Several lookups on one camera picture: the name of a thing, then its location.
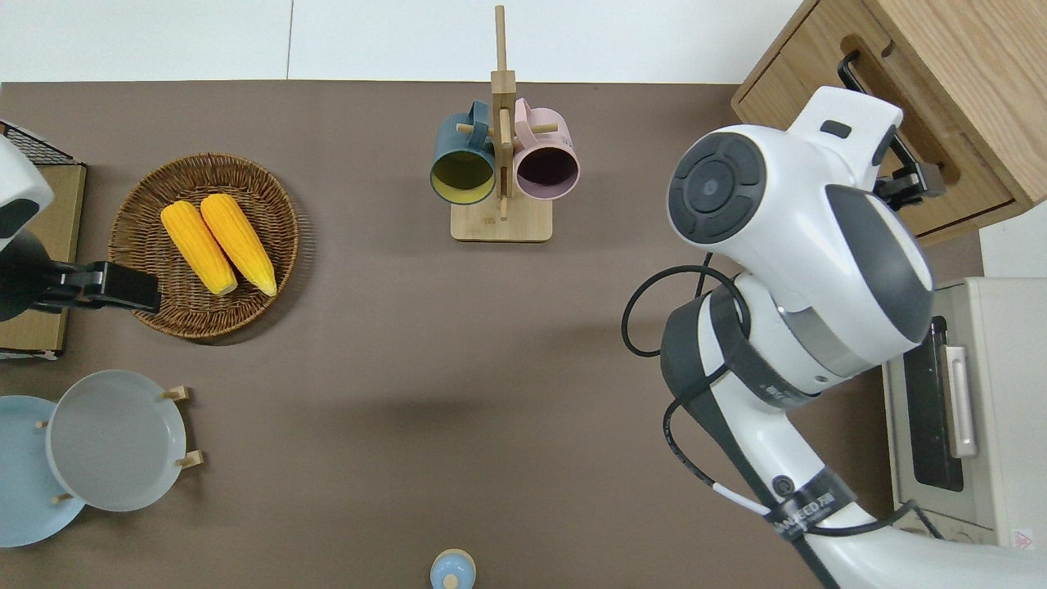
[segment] round wicker tray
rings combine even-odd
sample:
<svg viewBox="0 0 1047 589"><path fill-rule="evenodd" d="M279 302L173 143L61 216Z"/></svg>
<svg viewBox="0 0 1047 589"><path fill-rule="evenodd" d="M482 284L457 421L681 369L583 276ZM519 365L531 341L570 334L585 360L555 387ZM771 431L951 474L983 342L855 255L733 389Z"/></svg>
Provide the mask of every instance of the round wicker tray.
<svg viewBox="0 0 1047 589"><path fill-rule="evenodd" d="M168 236L160 210L176 200L199 206L224 191L243 209L276 272L276 296L284 290L298 253L294 205L264 167L232 155L203 153L176 159L146 176L120 205L109 236L109 259L159 278L160 313L134 315L146 325L186 340L224 336L261 316L268 297L237 272L237 289L216 297L200 281Z"/></svg>

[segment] brown tabletop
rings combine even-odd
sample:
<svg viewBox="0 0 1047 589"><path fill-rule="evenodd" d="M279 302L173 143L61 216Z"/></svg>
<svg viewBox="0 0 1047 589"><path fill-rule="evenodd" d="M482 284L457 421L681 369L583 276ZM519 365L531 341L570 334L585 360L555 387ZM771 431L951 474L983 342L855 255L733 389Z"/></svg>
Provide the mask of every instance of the brown tabletop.
<svg viewBox="0 0 1047 589"><path fill-rule="evenodd" d="M79 260L106 257L142 176L205 151L279 177L303 242L273 309L218 345L76 312L63 358L0 366L0 394L51 401L110 368L188 385L207 457L150 507L88 507L0 550L0 587L423 588L448 547L475 558L481 588L815 585L770 526L672 457L659 363L619 338L633 288L700 260L665 189L694 140L736 120L733 91L520 84L564 115L582 176L551 241L491 244L451 239L427 180L437 124L486 84L4 84L0 116L90 165ZM641 302L642 347L693 286L669 279ZM883 515L879 387L868 373L796 421ZM676 425L688 454L743 488L697 426Z"/></svg>

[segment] oven window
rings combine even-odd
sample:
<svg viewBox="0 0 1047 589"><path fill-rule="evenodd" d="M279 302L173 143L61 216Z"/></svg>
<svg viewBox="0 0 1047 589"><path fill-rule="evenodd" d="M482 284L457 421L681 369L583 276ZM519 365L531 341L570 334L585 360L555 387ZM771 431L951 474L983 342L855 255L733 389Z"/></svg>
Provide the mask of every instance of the oven window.
<svg viewBox="0 0 1047 589"><path fill-rule="evenodd" d="M909 435L913 473L920 483L957 493L963 491L963 467L949 452L945 414L945 318L935 316L923 343L904 357L909 398Z"/></svg>

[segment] dark green mug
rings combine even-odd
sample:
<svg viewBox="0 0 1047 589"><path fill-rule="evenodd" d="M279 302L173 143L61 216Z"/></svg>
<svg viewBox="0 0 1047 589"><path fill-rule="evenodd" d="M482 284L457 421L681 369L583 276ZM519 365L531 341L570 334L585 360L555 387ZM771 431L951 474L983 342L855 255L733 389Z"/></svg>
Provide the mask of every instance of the dark green mug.
<svg viewBox="0 0 1047 589"><path fill-rule="evenodd" d="M440 123L429 183L451 204L474 204L494 190L494 145L487 135L490 107L473 100L468 113L452 114ZM471 124L463 133L459 124Z"/></svg>

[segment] corn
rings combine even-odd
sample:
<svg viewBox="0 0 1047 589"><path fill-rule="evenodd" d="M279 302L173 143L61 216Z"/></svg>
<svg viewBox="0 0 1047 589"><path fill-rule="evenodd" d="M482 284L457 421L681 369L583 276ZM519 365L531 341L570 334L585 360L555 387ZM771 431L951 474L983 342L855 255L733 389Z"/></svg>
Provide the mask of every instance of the corn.
<svg viewBox="0 0 1047 589"><path fill-rule="evenodd" d="M213 194L200 203L200 211L240 273L268 296L275 297L272 262L237 201L227 194Z"/></svg>
<svg viewBox="0 0 1047 589"><path fill-rule="evenodd" d="M237 277L232 275L229 262L196 206L186 200L169 204L160 211L160 222L207 290L221 297L237 287Z"/></svg>

